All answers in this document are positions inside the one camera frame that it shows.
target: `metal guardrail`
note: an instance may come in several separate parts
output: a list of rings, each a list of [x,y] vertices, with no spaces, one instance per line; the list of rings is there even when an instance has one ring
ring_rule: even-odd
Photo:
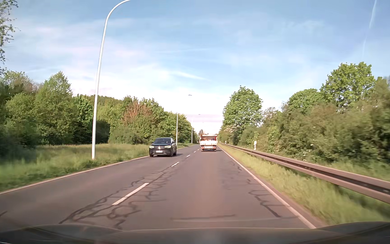
[[[273,163],[280,164],[290,169],[306,173],[316,178],[329,181],[335,185],[342,186],[352,191],[359,192],[365,196],[375,198],[377,200],[390,204],[390,182],[384,181],[364,175],[358,175],[338,169],[312,164],[292,158],[285,158],[265,152],[241,148],[234,145],[220,143],[244,151],[258,158],[268,160]]]

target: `road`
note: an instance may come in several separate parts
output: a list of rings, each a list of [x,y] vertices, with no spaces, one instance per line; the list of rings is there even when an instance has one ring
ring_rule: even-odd
[[[308,227],[225,152],[198,149],[0,194],[0,231],[58,223],[123,230]]]

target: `sky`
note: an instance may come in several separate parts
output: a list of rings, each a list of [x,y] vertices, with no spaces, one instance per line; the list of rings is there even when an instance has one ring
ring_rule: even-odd
[[[94,94],[119,2],[18,0],[5,66],[37,82],[62,71],[74,95]],[[109,18],[99,94],[154,98],[212,134],[239,86],[280,108],[361,61],[390,75],[390,0],[131,0]]]

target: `white truck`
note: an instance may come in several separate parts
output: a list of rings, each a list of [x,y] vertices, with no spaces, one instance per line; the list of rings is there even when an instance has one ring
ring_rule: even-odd
[[[213,150],[216,151],[216,146],[218,144],[217,135],[202,135],[199,140],[199,145],[201,150]]]

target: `grass verge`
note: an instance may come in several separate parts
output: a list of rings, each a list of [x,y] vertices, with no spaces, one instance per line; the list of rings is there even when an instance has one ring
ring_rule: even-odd
[[[228,146],[221,145],[221,148],[329,225],[356,221],[390,222],[390,204],[298,174]]]
[[[178,143],[178,148],[190,145]],[[148,145],[99,144],[95,160],[91,159],[91,145],[40,146],[26,155],[22,159],[0,158],[0,191],[148,156]]]

